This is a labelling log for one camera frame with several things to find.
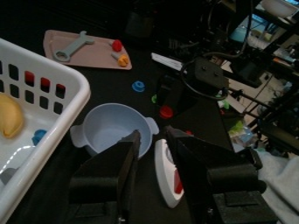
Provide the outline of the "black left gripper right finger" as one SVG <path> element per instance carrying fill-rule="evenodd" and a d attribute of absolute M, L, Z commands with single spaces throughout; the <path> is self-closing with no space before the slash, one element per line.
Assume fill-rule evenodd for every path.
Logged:
<path fill-rule="evenodd" d="M 190 224 L 276 224 L 250 161 L 181 130 L 164 128 L 172 161 L 178 171 Z"/>

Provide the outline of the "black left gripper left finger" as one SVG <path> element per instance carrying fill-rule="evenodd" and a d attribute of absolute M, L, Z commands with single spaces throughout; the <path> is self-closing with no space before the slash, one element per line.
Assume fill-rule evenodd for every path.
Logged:
<path fill-rule="evenodd" d="M 66 224 L 128 224 L 138 147 L 133 130 L 78 167 L 69 180 Z"/>

